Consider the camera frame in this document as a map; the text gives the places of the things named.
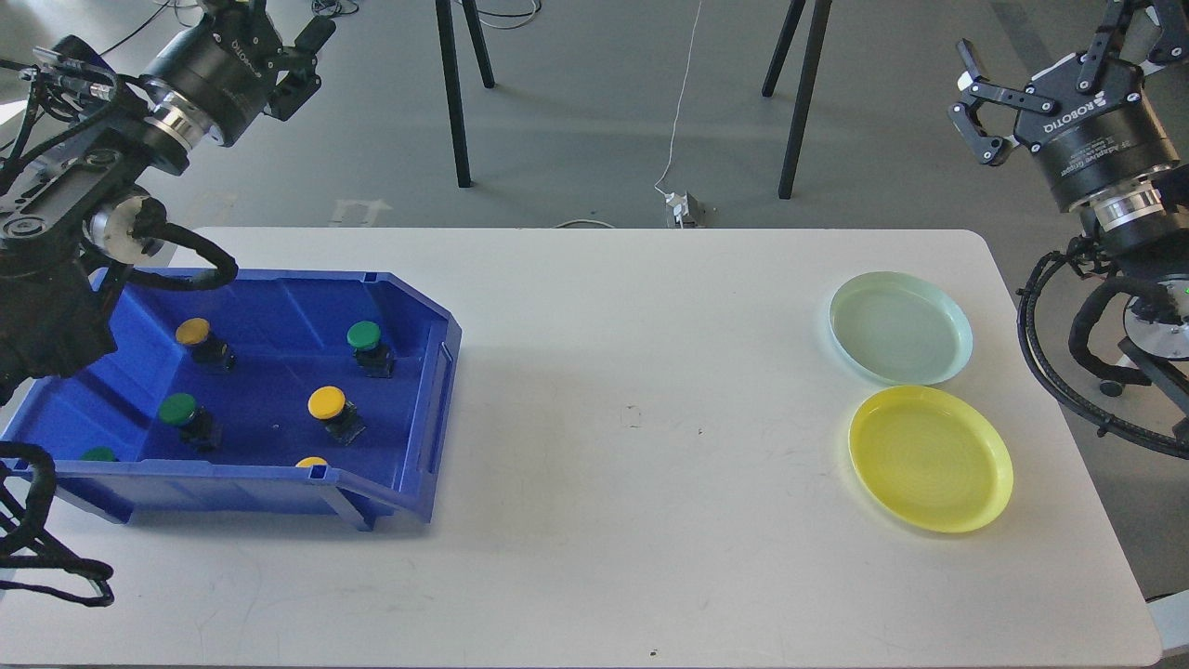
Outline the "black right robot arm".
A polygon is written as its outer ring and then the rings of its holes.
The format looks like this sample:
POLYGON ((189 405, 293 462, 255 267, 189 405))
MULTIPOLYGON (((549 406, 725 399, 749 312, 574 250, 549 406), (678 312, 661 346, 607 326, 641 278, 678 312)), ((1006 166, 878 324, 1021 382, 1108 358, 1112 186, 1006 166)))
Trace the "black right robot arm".
POLYGON ((1042 348, 1036 309, 1062 269, 1096 278, 1067 351, 1105 395, 1156 387, 1185 410, 1185 166, 1156 118, 1145 80, 1185 63, 1184 1, 1108 1, 1086 50, 1034 72, 1023 89, 986 76, 975 46, 956 45, 963 72, 948 119, 980 164, 1028 151, 1061 212, 1082 232, 1048 253, 1020 289, 1015 337, 1028 370, 1097 435, 1185 457, 1185 419, 1170 435, 1137 425, 1067 384, 1042 348))

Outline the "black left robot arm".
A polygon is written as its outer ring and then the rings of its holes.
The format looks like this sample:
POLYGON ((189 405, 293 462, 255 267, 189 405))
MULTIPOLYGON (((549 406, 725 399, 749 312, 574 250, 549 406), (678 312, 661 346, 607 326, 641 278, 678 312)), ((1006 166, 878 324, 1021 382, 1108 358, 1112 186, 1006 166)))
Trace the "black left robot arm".
POLYGON ((315 14, 284 44, 263 1, 203 1, 138 76, 76 34, 4 62, 29 86, 4 157, 1 385, 69 378, 117 351, 124 288, 213 291, 238 274, 216 242, 171 223, 137 184, 178 177, 209 138, 232 147, 260 115, 288 120, 321 88, 316 67, 336 21, 315 14))

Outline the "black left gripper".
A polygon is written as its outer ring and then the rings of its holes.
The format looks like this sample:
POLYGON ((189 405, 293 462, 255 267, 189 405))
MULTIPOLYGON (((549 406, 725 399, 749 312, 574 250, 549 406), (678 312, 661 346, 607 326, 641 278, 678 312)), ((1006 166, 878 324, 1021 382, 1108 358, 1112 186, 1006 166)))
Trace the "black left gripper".
POLYGON ((157 102, 174 93, 203 112, 221 147, 232 147, 262 113, 292 119, 320 90, 313 69, 338 29, 333 19, 313 17, 292 46, 282 46, 265 4, 201 8, 200 21, 175 34, 145 68, 141 86, 157 102), (288 72, 279 80, 277 71, 288 72))

